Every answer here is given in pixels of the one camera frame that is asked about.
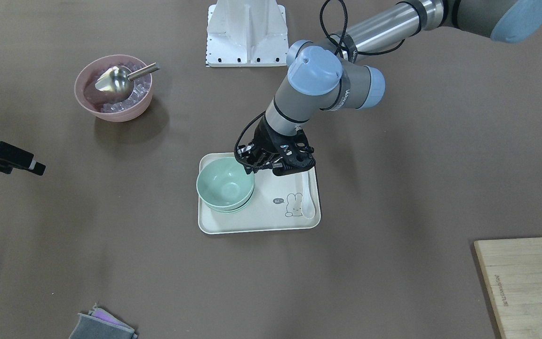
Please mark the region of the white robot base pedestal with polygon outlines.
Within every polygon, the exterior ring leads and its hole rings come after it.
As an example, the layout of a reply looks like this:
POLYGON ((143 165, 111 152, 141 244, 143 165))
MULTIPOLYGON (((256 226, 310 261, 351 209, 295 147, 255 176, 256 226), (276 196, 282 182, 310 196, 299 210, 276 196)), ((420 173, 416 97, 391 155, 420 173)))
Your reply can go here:
POLYGON ((286 65, 286 9, 275 0, 218 0, 207 14, 206 66, 286 65))

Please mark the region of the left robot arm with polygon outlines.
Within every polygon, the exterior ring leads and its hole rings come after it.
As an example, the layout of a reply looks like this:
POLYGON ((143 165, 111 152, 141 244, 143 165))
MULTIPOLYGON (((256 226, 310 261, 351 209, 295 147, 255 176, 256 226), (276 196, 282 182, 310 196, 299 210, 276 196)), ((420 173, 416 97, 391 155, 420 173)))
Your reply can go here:
POLYGON ((234 157, 245 173, 270 169, 284 176, 312 169, 316 163, 303 127, 318 111, 367 109, 381 101, 385 78, 356 60, 396 51, 405 39, 449 26, 517 43, 542 25, 542 0, 401 0, 355 25, 340 2, 343 28, 325 38, 295 42, 287 53, 287 75, 267 109, 254 118, 249 144, 235 143, 234 157))

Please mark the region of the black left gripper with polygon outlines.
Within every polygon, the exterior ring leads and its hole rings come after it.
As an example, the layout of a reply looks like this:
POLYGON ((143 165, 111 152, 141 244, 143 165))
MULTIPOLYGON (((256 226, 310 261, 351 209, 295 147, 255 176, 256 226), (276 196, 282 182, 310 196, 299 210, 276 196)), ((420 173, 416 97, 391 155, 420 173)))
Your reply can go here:
POLYGON ((275 176, 309 171, 316 165, 313 153, 314 148, 301 127, 296 127, 294 136, 286 137, 274 131, 263 115, 256 116, 235 142, 235 160, 243 165, 247 174, 267 169, 275 176), (252 141, 239 145, 247 129, 256 122, 252 141))

